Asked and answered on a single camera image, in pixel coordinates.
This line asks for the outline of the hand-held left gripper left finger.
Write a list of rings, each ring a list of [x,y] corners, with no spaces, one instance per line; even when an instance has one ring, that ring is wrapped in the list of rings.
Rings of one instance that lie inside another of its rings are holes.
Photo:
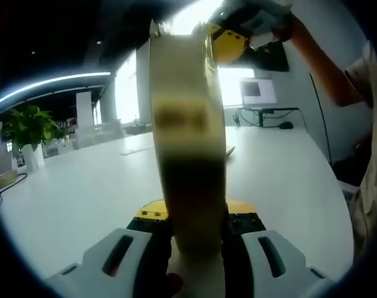
[[[151,201],[45,282],[60,297],[168,297],[172,234],[165,202]]]

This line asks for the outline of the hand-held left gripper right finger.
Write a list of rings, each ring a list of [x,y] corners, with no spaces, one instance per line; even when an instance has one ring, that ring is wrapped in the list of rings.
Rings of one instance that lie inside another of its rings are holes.
[[[244,202],[225,204],[221,253],[226,297],[325,297],[332,285]]]

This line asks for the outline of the person's right hand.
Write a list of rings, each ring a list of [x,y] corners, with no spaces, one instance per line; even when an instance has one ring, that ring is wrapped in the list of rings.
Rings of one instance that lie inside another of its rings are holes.
[[[301,27],[302,22],[294,14],[288,14],[271,27],[273,41],[286,42],[292,39]]]

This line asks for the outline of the person's left hand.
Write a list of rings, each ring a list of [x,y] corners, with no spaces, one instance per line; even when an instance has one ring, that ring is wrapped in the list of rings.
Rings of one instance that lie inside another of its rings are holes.
[[[181,290],[183,279],[176,273],[168,273],[166,275],[166,296],[173,297]]]

